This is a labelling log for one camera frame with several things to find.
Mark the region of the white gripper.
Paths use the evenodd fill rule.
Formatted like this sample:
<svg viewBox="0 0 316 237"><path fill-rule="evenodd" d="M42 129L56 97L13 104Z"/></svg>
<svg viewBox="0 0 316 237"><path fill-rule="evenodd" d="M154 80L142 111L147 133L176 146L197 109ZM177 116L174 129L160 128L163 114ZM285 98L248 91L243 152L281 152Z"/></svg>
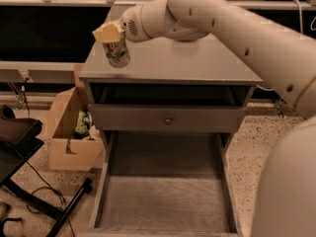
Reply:
<svg viewBox="0 0 316 237"><path fill-rule="evenodd" d="M126 9L120 17L122 26L119 21L100 25L93 31L95 40L105 43L119 42L124 39L125 31L128 40L133 42L145 41L145 31L141 24L141 9L140 5Z"/></svg>

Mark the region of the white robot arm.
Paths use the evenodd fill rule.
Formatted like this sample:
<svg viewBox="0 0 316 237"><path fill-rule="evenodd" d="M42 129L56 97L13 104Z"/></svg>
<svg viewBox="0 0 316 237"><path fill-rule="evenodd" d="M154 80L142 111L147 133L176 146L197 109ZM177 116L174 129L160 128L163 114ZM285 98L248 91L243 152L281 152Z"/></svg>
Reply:
<svg viewBox="0 0 316 237"><path fill-rule="evenodd" d="M316 39L226 0L153 0L93 32L109 57L127 41L214 35L305 120L263 169L251 237L316 237Z"/></svg>

